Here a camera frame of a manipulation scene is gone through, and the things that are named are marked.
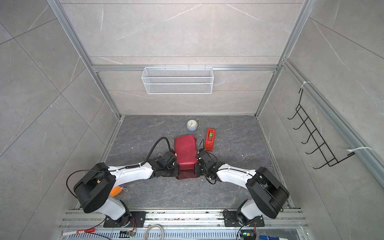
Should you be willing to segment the dark red wrapping paper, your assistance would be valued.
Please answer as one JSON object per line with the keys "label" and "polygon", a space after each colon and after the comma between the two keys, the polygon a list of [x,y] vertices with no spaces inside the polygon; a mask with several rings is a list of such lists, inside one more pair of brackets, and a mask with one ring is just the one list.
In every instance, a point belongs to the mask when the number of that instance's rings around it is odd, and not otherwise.
{"label": "dark red wrapping paper", "polygon": [[196,159],[196,141],[194,135],[175,138],[174,146],[177,154],[177,164],[179,165],[178,180],[198,177],[195,174],[195,164],[198,163]]}

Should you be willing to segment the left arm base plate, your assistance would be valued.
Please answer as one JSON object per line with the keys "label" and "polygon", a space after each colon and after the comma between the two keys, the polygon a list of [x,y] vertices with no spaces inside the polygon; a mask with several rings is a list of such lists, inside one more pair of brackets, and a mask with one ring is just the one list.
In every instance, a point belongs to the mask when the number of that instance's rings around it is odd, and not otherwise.
{"label": "left arm base plate", "polygon": [[144,226],[146,219],[146,212],[128,212],[125,213],[118,220],[112,220],[110,217],[106,216],[106,220],[103,224],[104,228],[133,228],[134,225],[138,228]]}

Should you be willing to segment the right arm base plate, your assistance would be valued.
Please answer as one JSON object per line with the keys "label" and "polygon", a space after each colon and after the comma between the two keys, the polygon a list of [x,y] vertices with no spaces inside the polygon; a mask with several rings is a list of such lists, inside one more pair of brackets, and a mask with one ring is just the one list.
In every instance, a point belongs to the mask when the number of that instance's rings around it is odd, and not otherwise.
{"label": "right arm base plate", "polygon": [[236,211],[223,210],[222,214],[226,227],[265,226],[263,216],[256,216],[252,220],[249,220],[243,215],[238,214]]}

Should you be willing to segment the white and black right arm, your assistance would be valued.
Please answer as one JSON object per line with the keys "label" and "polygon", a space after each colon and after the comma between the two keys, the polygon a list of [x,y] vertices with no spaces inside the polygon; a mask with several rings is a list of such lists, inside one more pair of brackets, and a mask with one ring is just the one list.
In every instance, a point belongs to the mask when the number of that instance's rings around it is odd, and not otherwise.
{"label": "white and black right arm", "polygon": [[228,217],[242,226],[262,217],[275,219],[290,196],[284,185],[264,167],[246,170],[222,162],[207,165],[197,163],[195,174],[205,176],[211,184],[231,183],[248,190],[252,199],[244,201],[236,214]]}

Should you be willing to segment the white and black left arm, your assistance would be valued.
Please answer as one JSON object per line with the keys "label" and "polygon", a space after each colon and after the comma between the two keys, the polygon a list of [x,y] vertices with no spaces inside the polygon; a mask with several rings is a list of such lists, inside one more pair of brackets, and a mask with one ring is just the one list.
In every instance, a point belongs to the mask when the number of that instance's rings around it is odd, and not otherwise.
{"label": "white and black left arm", "polygon": [[[150,156],[160,141],[166,141],[168,151],[160,157]],[[166,137],[159,138],[143,162],[126,166],[107,166],[98,163],[90,170],[78,170],[70,174],[86,174],[74,185],[70,193],[79,201],[84,213],[99,212],[106,216],[105,227],[126,227],[133,223],[133,216],[127,205],[110,195],[121,185],[159,177],[176,177],[179,166],[176,152]]]}

